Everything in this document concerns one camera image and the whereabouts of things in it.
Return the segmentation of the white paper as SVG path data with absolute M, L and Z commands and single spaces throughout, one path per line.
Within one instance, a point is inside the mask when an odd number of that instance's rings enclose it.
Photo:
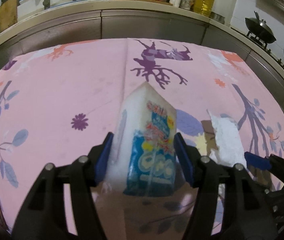
M 238 125 L 230 117 L 216 116 L 207 110 L 217 150 L 210 150 L 209 157 L 217 164 L 233 167 L 235 164 L 246 166 L 244 148 L 239 135 Z

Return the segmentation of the white tissue pack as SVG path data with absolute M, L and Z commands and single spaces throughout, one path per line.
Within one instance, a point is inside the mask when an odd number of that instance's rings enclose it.
M 104 179 L 107 189 L 136 197 L 174 192 L 177 113 L 149 83 L 122 103 Z

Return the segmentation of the pink patterned tablecloth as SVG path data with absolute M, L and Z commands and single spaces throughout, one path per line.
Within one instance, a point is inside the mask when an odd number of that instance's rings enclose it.
M 110 39 L 17 56 L 0 70 L 0 205 L 9 228 L 48 162 L 65 165 L 115 132 L 123 101 L 149 83 L 177 113 L 176 132 L 201 155 L 217 150 L 207 110 L 238 125 L 245 151 L 284 158 L 284 113 L 235 53 L 191 43 Z M 174 192 L 93 191 L 112 239 L 177 239 L 196 190 L 176 161 Z

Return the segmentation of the black gas stove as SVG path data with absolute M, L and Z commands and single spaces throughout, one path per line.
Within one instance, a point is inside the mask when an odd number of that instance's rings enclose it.
M 248 30 L 243 32 L 239 29 L 237 29 L 234 26 L 230 26 L 231 29 L 233 29 L 234 31 L 236 31 L 237 33 L 245 36 L 246 38 L 248 38 L 250 41 L 252 41 L 254 44 L 256 44 L 258 47 L 262 48 L 263 51 L 265 51 L 274 61 L 277 62 L 278 65 L 280 65 L 283 69 L 284 69 L 284 50 L 283 50 L 283 56 L 278 57 L 276 54 L 273 53 L 273 51 L 271 50 L 270 45 L 271 44 L 265 44 L 262 40 L 256 38 L 254 35 L 250 35 L 249 37 L 246 36 L 248 33 Z

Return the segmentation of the wok with steel lid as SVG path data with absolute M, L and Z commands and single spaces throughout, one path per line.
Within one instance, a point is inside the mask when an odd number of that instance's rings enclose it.
M 257 11 L 254 11 L 255 17 L 245 18 L 245 24 L 249 30 L 246 36 L 254 35 L 265 44 L 272 44 L 276 41 L 271 28 L 266 24 L 266 20 L 260 18 Z

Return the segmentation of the small steel bowl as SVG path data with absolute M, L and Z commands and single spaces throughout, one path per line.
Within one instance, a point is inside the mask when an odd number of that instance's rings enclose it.
M 221 24 L 225 24 L 225 17 L 216 12 L 211 12 L 209 18 Z

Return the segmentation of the yellow cooking oil bottle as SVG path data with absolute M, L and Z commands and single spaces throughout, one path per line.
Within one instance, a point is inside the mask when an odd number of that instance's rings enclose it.
M 197 14 L 209 17 L 215 0 L 194 0 L 193 11 Z

